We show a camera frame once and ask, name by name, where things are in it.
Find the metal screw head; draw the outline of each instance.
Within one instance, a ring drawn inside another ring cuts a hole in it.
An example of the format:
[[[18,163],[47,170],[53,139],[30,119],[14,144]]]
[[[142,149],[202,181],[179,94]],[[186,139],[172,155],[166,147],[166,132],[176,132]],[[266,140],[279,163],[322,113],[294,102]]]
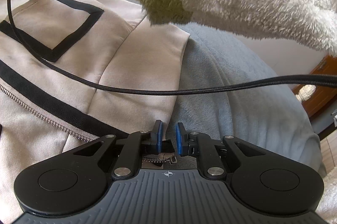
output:
[[[224,170],[220,167],[211,167],[207,170],[210,175],[222,175]]]
[[[120,167],[114,170],[115,175],[117,176],[126,176],[131,173],[131,170],[129,168]]]

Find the circular pad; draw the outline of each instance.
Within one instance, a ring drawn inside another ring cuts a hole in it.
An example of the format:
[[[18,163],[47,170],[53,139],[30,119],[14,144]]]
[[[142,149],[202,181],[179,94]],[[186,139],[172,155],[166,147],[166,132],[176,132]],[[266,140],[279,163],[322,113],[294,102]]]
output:
[[[291,171],[284,169],[272,169],[261,174],[260,180],[264,186],[276,191],[290,191],[299,183],[299,177]]]
[[[48,191],[60,192],[73,187],[78,180],[77,174],[68,169],[54,169],[39,177],[39,185]]]

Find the light blue blanket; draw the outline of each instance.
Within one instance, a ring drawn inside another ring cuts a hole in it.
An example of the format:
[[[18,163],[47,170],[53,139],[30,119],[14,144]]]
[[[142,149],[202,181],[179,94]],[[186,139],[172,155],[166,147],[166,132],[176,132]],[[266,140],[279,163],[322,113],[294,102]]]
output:
[[[233,35],[196,24],[179,26],[191,34],[179,89],[243,83],[276,76],[254,52]],[[206,95],[178,96],[166,139],[175,146],[175,124],[214,139],[234,135],[270,151],[321,167],[319,137],[301,103],[287,85]],[[193,168],[195,160],[178,158],[168,168]]]

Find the black strap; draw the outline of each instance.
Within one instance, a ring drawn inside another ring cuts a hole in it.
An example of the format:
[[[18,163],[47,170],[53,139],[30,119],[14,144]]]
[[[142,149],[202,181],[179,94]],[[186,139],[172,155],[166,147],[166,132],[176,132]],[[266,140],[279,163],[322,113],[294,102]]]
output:
[[[78,129],[98,137],[112,134],[116,135],[118,139],[121,139],[129,136],[128,133],[101,122],[90,115],[84,114],[71,105],[47,94],[1,60],[0,78],[31,102]]]
[[[77,43],[85,34],[91,30],[93,25],[99,20],[99,18],[104,13],[104,10],[90,4],[81,3],[75,0],[56,0],[70,8],[79,9],[82,11],[86,11],[89,13],[89,17],[85,20],[85,22],[73,33],[69,34],[65,37],[56,47],[50,49],[45,46],[26,32],[21,29],[17,29],[21,35],[21,37],[30,45],[30,47],[38,53],[42,58],[50,62],[56,62],[64,53],[67,52],[75,43]],[[13,32],[11,25],[2,21],[0,23],[0,31],[10,36],[14,40],[20,42],[16,35]]]

